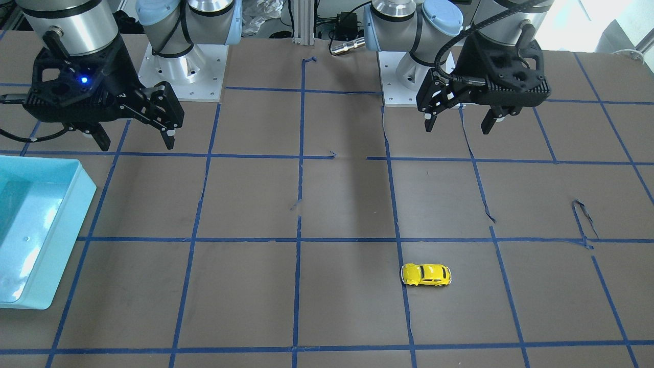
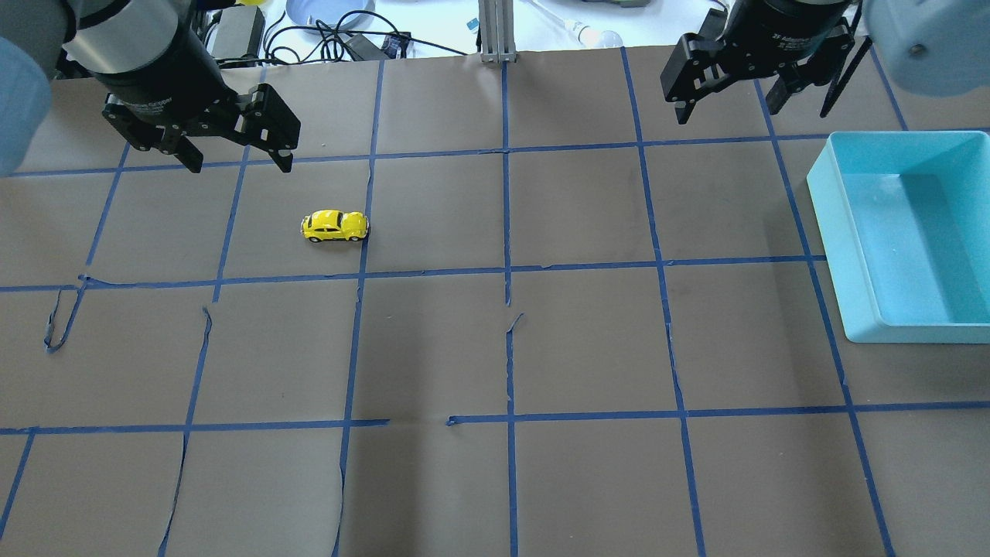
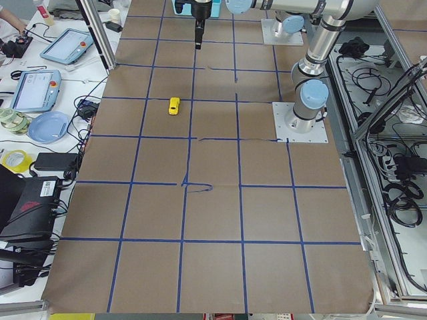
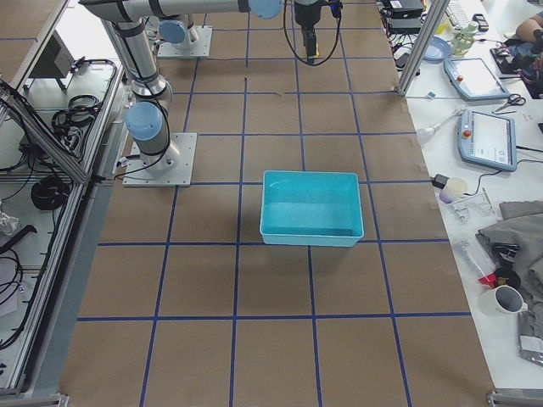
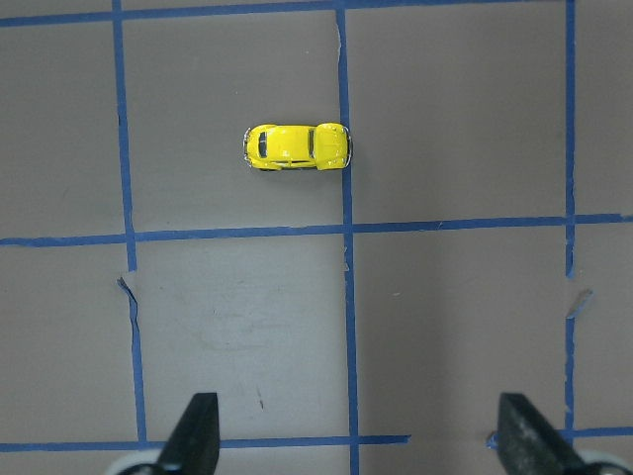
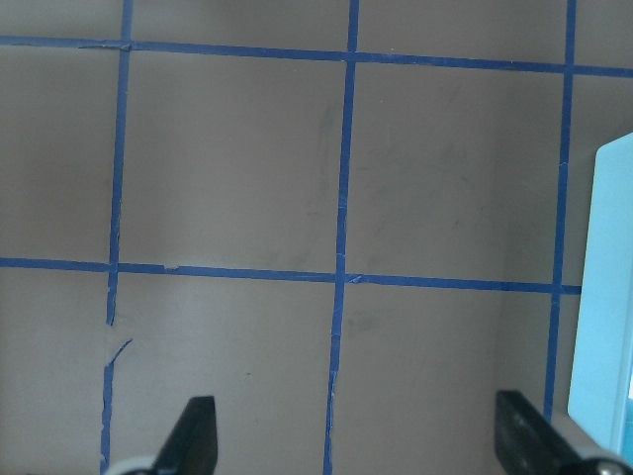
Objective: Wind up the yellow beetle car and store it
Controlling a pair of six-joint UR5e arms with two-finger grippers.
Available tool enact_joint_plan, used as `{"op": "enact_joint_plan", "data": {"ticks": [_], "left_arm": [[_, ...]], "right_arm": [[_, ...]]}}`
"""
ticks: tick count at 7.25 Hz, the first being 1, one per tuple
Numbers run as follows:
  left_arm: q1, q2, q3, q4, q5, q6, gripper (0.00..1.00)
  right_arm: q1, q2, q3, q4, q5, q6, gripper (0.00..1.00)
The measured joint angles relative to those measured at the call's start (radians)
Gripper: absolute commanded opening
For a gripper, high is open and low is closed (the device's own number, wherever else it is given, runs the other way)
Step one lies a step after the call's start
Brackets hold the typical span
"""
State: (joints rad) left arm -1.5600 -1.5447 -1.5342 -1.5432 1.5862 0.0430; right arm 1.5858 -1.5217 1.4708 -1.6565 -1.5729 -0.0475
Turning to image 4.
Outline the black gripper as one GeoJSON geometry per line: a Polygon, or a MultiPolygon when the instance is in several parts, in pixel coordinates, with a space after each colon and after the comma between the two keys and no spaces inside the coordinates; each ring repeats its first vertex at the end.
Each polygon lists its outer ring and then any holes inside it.
{"type": "Polygon", "coordinates": [[[315,33],[311,29],[319,22],[318,0],[294,0],[294,18],[302,28],[303,42],[307,58],[317,58],[319,47],[315,33]]]}

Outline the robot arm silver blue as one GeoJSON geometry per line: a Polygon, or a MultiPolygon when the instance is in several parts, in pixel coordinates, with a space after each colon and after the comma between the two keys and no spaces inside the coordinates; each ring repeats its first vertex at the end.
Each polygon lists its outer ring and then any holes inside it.
{"type": "Polygon", "coordinates": [[[194,28],[191,14],[167,18],[150,16],[144,22],[150,40],[170,43],[183,50],[195,47],[199,40],[199,33],[194,28]]]}
{"type": "Polygon", "coordinates": [[[176,20],[192,14],[251,12],[268,20],[287,10],[285,1],[82,1],[81,5],[112,31],[115,51],[132,75],[135,94],[143,99],[166,89],[145,34],[145,17],[176,20]]]}

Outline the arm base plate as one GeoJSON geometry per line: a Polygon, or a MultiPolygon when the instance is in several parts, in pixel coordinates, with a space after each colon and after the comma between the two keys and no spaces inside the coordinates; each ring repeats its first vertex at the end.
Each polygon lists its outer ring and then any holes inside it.
{"type": "Polygon", "coordinates": [[[139,147],[132,143],[131,154],[139,158],[131,160],[123,177],[124,187],[189,187],[191,185],[194,155],[198,134],[195,132],[172,132],[171,143],[160,161],[146,169],[158,157],[140,154],[139,147]]]}
{"type": "Polygon", "coordinates": [[[177,21],[162,21],[159,27],[159,59],[196,59],[208,58],[212,27],[193,25],[190,28],[177,21]]]}

